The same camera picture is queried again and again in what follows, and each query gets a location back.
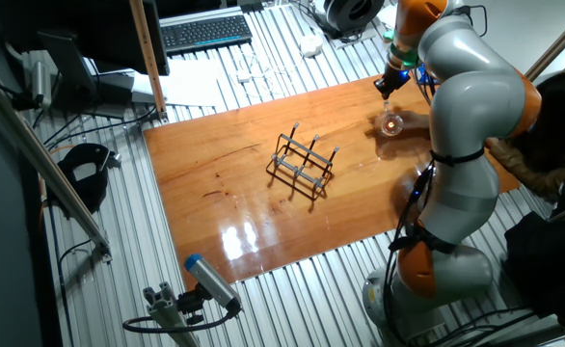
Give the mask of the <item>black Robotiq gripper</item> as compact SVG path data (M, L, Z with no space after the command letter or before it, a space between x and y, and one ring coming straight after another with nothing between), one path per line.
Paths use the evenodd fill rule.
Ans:
M409 81L410 76L408 70L389 69L384 73L383 78L375 80L373 84L381 97L387 101L394 91L400 89Z

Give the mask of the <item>person right hand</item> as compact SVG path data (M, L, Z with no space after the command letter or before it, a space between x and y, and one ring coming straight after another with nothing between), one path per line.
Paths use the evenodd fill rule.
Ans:
M428 115L418 114L413 111L401 111L398 116L402 119L404 130L428 130L430 119Z

